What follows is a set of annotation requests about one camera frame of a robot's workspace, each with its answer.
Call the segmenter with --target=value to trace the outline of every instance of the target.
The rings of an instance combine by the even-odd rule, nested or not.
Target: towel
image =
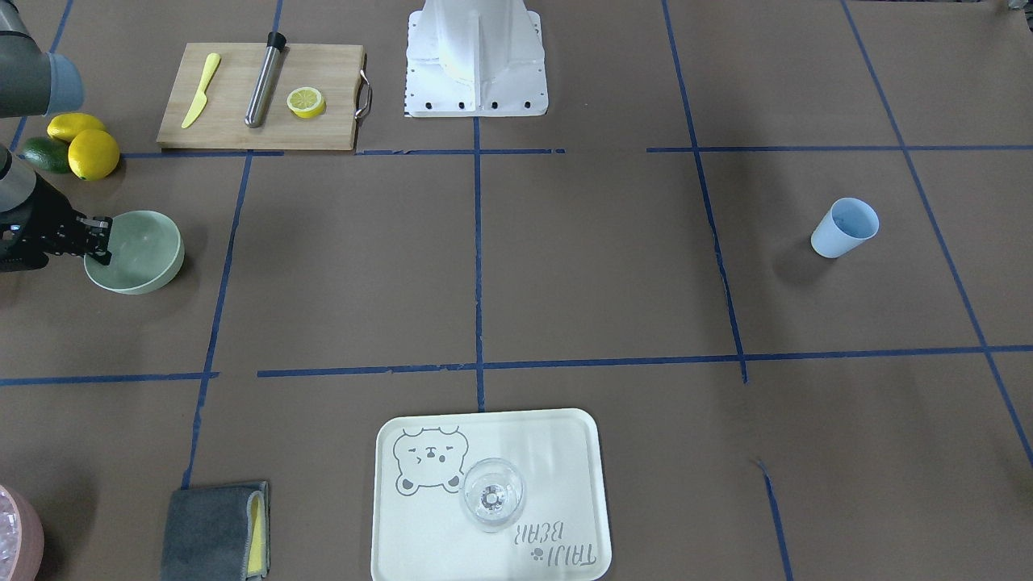
[[[173,493],[161,581],[256,581],[268,574],[268,482]]]

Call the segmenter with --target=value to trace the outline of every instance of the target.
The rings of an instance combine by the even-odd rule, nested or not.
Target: lemon
[[[99,180],[119,164],[119,144],[100,129],[86,129],[68,146],[68,165],[81,180]]]
[[[22,157],[37,170],[67,174],[68,144],[51,137],[32,137],[22,146]]]
[[[101,131],[106,131],[107,127],[104,127],[104,124],[92,115],[87,115],[85,113],[65,113],[51,119],[50,125],[46,126],[46,134],[55,140],[71,143],[71,141],[75,139],[75,135],[86,129],[100,129]]]
[[[311,119],[326,110],[326,101],[318,89],[302,87],[287,95],[287,106],[302,119]]]

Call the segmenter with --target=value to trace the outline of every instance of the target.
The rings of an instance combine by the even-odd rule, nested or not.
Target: black cap
[[[265,45],[275,47],[277,51],[282,51],[283,48],[287,45],[287,37],[274,30],[269,33],[269,39],[265,41]]]

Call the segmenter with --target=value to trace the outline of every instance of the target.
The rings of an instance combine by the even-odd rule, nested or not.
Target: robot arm
[[[54,114],[83,104],[74,65],[41,53],[11,0],[0,0],[0,118]],[[46,254],[111,263],[112,219],[88,219],[29,164],[0,146],[0,272],[46,266]]]

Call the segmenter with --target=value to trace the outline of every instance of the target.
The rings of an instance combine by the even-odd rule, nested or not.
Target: yellow knife
[[[208,96],[205,95],[205,91],[208,90],[208,84],[212,82],[212,75],[215,74],[215,69],[219,67],[221,61],[222,57],[218,53],[212,53],[205,59],[205,71],[200,73],[200,84],[197,85],[197,92],[194,93],[194,102],[190,103],[190,111],[187,112],[187,116],[183,119],[183,125],[180,127],[184,129],[189,127],[205,110],[205,105],[208,104]]]

